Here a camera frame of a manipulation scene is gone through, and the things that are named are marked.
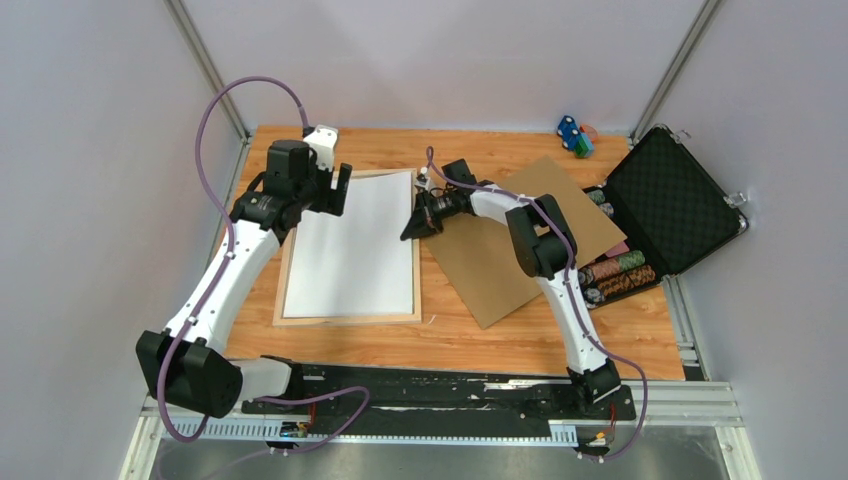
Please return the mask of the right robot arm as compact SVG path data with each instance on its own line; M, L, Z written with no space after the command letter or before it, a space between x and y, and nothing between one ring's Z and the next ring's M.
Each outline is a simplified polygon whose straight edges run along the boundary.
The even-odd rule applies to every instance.
M621 388L612 354L602 346L582 298L577 242L556 199L519 195L489 181L479 182L465 160L437 168L426 152L423 177L416 181L412 214L401 240L441 233L457 214L494 220L507 227L521 270L541 288L562 335L567 372L574 386L571 403L584 417L596 417Z

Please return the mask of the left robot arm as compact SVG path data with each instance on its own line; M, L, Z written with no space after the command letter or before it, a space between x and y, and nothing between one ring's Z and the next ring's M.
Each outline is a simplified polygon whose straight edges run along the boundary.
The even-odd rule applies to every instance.
M276 357L228 360L233 324L258 275L305 212L339 217L352 167L335 163L336 131L318 127L301 140L277 140L265 170L233 203L212 262L160 332L145 331L136 355L150 395L211 418L259 397L283 413L298 411L306 386Z

